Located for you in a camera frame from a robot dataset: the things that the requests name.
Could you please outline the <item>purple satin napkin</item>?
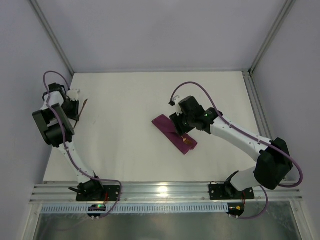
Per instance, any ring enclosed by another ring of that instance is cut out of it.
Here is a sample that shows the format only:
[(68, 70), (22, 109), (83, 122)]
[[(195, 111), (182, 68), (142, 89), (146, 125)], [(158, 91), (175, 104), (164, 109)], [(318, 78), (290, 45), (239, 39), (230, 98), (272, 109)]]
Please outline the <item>purple satin napkin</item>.
[(189, 151), (194, 150), (198, 145), (198, 142), (191, 136), (190, 137), (193, 139), (193, 145), (184, 144), (181, 136), (176, 132), (172, 121), (163, 114), (159, 115), (151, 122), (183, 155), (186, 155)]

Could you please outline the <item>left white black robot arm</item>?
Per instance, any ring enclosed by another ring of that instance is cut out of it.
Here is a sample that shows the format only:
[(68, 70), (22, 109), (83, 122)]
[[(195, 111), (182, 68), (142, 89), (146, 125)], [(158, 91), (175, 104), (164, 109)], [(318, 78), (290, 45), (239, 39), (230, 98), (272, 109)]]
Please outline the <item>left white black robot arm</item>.
[(42, 96), (43, 106), (32, 117), (46, 144), (58, 149), (74, 170), (78, 186), (69, 190), (76, 193), (76, 200), (102, 201), (106, 191), (92, 168), (79, 156), (73, 141), (75, 130), (70, 121), (80, 120), (78, 96), (78, 91), (52, 83)]

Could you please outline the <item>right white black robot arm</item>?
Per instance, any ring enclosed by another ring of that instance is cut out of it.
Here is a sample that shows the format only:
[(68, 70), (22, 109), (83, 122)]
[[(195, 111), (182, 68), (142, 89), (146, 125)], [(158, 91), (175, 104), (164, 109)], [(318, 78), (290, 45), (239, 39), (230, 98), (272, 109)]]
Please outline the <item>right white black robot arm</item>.
[(255, 161), (254, 167), (236, 171), (227, 178), (222, 189), (227, 198), (239, 198), (253, 187), (274, 190), (293, 168), (283, 139), (253, 135), (224, 118), (221, 111), (213, 107), (204, 109), (193, 96), (184, 99), (175, 96), (169, 104), (175, 107), (169, 118), (180, 136), (197, 129), (227, 141)]

